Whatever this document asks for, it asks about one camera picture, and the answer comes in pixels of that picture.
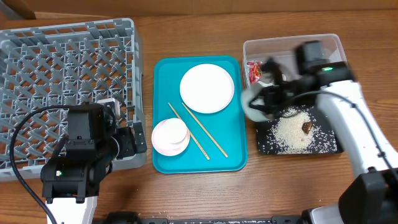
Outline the grey metal bowl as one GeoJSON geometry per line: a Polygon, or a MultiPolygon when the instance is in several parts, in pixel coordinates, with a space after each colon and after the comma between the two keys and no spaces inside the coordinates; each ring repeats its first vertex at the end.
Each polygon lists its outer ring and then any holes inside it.
{"type": "Polygon", "coordinates": [[[274,119],[274,116],[264,112],[264,99],[261,91],[270,86],[262,82],[247,87],[241,94],[241,104],[244,114],[253,122],[265,122],[274,119]]]}

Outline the white small cup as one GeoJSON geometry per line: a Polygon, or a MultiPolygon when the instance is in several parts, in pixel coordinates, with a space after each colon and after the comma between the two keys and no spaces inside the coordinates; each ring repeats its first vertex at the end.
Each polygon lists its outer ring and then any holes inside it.
{"type": "Polygon", "coordinates": [[[171,144],[181,143],[187,135],[187,127],[179,118],[167,119],[162,127],[167,142],[171,144]]]}

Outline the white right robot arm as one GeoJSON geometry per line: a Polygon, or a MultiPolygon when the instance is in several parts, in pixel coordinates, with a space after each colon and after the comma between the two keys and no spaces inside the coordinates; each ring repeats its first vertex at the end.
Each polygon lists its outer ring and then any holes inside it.
{"type": "Polygon", "coordinates": [[[305,210],[298,223],[397,223],[397,151],[369,111],[348,64],[303,60],[298,63],[301,77],[290,82],[282,78],[278,63],[263,66],[274,82],[257,82],[243,91],[246,116],[256,122],[276,119],[284,108],[313,98],[355,175],[337,204],[305,210]]]}

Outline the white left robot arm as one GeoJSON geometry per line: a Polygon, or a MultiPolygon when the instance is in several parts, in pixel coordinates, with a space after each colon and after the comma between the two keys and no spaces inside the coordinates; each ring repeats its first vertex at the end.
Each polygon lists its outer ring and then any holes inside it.
{"type": "Polygon", "coordinates": [[[115,169],[145,164],[144,128],[134,123],[110,135],[102,124],[73,124],[68,133],[66,154],[41,170],[42,196],[57,223],[91,223],[101,181],[115,169]]]}

